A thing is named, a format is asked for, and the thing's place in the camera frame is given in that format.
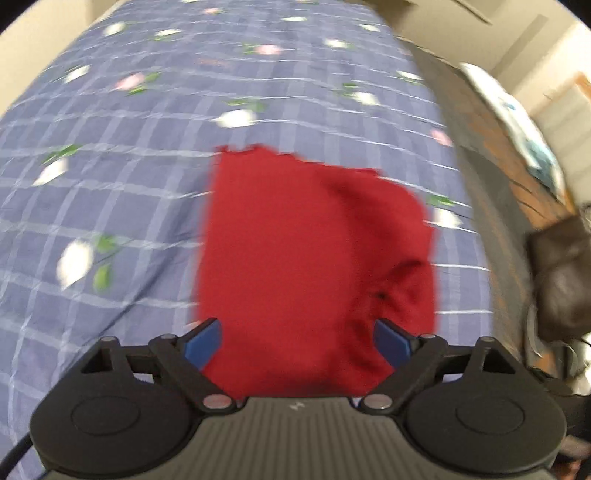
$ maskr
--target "blue finger pad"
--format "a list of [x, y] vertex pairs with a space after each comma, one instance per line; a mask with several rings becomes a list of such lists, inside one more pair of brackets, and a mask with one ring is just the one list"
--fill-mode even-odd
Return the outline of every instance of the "blue finger pad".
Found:
[[184, 355], [192, 365], [201, 370], [221, 345], [222, 324], [217, 320], [187, 342]]

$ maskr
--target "pink flower print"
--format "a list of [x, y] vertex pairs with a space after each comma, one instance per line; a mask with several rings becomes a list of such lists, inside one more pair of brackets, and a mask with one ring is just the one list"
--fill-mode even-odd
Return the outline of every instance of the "pink flower print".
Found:
[[115, 85], [115, 90], [120, 90], [122, 92], [127, 92], [137, 86], [141, 85], [145, 80], [145, 76], [143, 73], [134, 73], [123, 80], [120, 80]]
[[281, 49], [277, 45], [259, 45], [255, 48], [255, 52], [259, 55], [279, 55]]
[[453, 145], [452, 139], [442, 130], [431, 130], [431, 136], [444, 147], [451, 147]]

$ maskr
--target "black cable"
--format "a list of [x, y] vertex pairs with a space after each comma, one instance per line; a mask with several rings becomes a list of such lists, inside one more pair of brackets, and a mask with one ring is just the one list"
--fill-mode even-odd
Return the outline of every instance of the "black cable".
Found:
[[6, 457], [0, 462], [0, 480], [6, 480], [10, 472], [14, 470], [17, 463], [21, 461], [25, 453], [33, 446], [31, 436], [27, 433], [19, 442], [8, 452]]

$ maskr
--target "metal pin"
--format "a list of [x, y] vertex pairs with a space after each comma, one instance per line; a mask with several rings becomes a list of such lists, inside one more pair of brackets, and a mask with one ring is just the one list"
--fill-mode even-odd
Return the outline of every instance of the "metal pin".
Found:
[[385, 410], [392, 406], [392, 399], [382, 393], [372, 393], [363, 399], [363, 403], [372, 410]]

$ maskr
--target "red cloth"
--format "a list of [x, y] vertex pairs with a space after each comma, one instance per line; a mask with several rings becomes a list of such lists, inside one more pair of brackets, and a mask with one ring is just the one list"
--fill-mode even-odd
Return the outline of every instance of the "red cloth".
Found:
[[222, 322], [204, 370], [235, 398], [364, 395], [392, 372], [372, 342], [387, 317], [434, 329], [432, 229], [378, 177], [223, 150], [199, 269], [199, 319]]

